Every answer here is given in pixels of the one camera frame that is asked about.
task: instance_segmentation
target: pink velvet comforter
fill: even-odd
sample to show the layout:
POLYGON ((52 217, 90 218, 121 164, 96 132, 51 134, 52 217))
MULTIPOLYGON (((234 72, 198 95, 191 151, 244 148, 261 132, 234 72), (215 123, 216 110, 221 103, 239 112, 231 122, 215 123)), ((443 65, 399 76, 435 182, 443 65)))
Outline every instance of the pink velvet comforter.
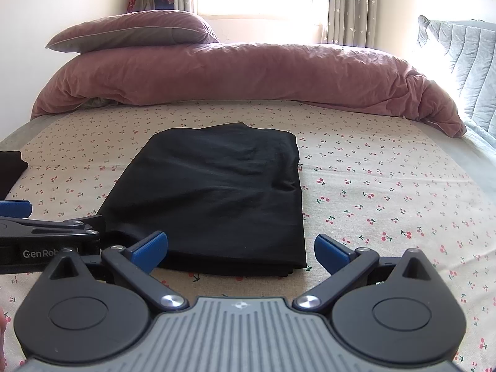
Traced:
POLYGON ((32 118, 74 110, 88 98, 133 105, 299 100, 421 120, 450 137, 466 131, 449 95, 406 61, 333 44, 211 43, 84 53, 50 79, 32 118))

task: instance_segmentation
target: metal screw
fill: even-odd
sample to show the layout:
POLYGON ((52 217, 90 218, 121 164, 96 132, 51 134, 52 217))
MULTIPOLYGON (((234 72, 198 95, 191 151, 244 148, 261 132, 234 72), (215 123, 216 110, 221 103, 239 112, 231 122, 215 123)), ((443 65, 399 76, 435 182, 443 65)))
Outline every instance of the metal screw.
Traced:
POLYGON ((180 308, 184 305, 184 298, 179 295, 165 295, 160 298, 160 305, 165 308, 180 308))
POLYGON ((303 295, 296 299, 296 304, 305 309, 313 309, 321 304, 321 300, 314 295, 303 295))

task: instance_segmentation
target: black folded cloth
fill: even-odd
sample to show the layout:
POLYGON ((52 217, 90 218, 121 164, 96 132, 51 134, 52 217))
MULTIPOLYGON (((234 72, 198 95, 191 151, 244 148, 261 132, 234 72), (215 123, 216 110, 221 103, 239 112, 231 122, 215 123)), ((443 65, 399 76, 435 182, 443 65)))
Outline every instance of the black folded cloth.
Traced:
POLYGON ((288 132, 243 123, 169 129, 152 136, 98 213, 124 244, 164 231, 161 267, 286 276, 306 267, 298 162, 288 132))
POLYGON ((21 152, 0 151, 0 200, 5 200, 27 167, 27 162, 21 159, 21 152))

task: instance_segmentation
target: bed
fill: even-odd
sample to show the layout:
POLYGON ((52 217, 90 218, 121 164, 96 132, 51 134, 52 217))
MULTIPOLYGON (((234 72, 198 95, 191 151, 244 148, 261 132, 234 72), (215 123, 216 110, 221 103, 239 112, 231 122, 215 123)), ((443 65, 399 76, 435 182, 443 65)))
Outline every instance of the bed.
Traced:
MULTIPOLYGON (((496 151, 477 133, 452 139, 405 118, 349 113, 296 101, 186 101, 80 109, 38 117, 0 143, 29 168, 8 199, 33 204, 32 218, 94 214, 156 132, 244 122, 297 137, 308 266, 286 278, 219 277, 156 269, 154 277, 197 295, 281 295, 288 300, 327 277, 313 254, 326 233, 383 256, 425 252, 460 301, 467 333, 455 357, 463 370, 496 363, 496 151)), ((37 274, 0 277, 8 321, 6 370, 24 361, 12 319, 37 274)))

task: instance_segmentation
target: gray mattress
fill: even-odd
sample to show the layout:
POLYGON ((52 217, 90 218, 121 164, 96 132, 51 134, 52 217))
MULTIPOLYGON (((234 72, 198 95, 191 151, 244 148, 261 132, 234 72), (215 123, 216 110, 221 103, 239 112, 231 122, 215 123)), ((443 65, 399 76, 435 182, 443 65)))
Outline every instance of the gray mattress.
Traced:
MULTIPOLYGON (((23 125, 0 142, 0 151, 18 151, 54 121, 66 116, 40 116, 23 125)), ((419 122, 412 122, 439 145, 467 172, 483 192, 496 203, 496 149, 478 134, 468 130, 463 138, 449 138, 442 132, 419 122)))

